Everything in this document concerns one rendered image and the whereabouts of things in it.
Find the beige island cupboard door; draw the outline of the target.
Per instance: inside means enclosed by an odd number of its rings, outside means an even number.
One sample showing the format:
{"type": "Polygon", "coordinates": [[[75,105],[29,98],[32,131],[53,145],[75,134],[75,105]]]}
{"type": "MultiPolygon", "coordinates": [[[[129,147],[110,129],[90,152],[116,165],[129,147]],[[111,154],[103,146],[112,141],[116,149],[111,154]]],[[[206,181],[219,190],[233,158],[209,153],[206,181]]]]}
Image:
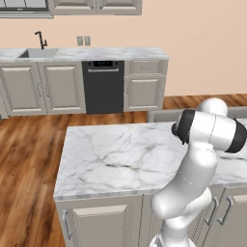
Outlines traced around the beige island cupboard door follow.
{"type": "Polygon", "coordinates": [[[188,236],[196,247],[203,247],[207,232],[218,210],[223,190],[224,188],[221,185],[210,186],[210,192],[212,194],[210,205],[198,214],[189,227],[188,236]]]}
{"type": "Polygon", "coordinates": [[[142,201],[142,195],[56,201],[66,247],[139,247],[142,201]]]}
{"type": "Polygon", "coordinates": [[[203,247],[247,247],[247,186],[224,189],[203,247]],[[233,197],[233,207],[226,223],[221,226],[217,219],[224,215],[224,201],[228,196],[233,197]]]}

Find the steel sink basin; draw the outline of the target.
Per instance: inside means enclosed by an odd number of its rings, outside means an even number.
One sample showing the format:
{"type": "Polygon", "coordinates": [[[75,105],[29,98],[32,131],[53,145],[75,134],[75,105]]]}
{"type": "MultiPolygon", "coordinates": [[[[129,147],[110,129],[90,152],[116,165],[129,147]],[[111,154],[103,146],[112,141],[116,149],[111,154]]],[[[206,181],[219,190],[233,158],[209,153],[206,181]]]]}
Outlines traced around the steel sink basin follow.
{"type": "Polygon", "coordinates": [[[53,58],[57,52],[58,50],[56,48],[28,48],[21,55],[19,55],[19,58],[53,58]]]}

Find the beige wall cupboard run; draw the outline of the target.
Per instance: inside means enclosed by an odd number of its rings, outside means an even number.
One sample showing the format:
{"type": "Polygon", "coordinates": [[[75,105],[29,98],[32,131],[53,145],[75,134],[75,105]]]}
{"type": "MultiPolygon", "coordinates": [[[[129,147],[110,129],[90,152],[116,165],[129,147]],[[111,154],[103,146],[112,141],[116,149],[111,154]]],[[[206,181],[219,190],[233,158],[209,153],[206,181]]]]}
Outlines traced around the beige wall cupboard run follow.
{"type": "Polygon", "coordinates": [[[143,0],[51,0],[55,15],[141,15],[143,0]]]}

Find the black dishwasher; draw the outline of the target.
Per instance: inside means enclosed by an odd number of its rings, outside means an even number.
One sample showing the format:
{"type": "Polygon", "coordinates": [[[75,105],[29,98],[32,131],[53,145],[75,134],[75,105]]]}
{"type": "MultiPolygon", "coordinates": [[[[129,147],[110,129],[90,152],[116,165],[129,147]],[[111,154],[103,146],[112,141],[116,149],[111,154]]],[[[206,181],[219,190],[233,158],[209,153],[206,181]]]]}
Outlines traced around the black dishwasher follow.
{"type": "Polygon", "coordinates": [[[86,112],[116,114],[124,111],[124,61],[83,61],[86,112]]]}

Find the black sink tap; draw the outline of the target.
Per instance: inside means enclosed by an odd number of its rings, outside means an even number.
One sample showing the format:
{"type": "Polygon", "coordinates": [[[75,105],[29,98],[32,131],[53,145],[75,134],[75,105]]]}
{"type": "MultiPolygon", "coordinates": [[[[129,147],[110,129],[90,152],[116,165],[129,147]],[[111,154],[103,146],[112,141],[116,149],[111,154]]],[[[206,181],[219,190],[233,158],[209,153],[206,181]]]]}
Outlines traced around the black sink tap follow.
{"type": "Polygon", "coordinates": [[[38,36],[39,36],[40,44],[41,44],[41,49],[44,49],[44,48],[47,46],[47,40],[44,40],[44,39],[42,38],[41,31],[35,32],[35,35],[38,35],[38,36]]]}

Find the beige drawer and cupboard unit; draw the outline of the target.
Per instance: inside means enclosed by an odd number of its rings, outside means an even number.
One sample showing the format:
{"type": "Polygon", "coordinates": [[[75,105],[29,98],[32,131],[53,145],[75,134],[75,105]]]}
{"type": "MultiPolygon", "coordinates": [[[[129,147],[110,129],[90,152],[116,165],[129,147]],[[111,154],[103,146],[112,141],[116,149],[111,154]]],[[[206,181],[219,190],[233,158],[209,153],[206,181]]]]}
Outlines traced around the beige drawer and cupboard unit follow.
{"type": "Polygon", "coordinates": [[[164,100],[167,68],[167,60],[125,61],[123,110],[160,110],[164,100]]]}

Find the beige base cupboard run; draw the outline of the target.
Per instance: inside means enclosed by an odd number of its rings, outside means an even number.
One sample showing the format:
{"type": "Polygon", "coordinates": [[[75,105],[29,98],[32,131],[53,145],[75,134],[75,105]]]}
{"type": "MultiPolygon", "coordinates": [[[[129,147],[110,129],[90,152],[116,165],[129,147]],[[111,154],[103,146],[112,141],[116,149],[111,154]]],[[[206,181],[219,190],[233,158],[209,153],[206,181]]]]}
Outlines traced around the beige base cupboard run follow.
{"type": "Polygon", "coordinates": [[[0,63],[0,92],[11,117],[86,112],[80,62],[0,63]]]}

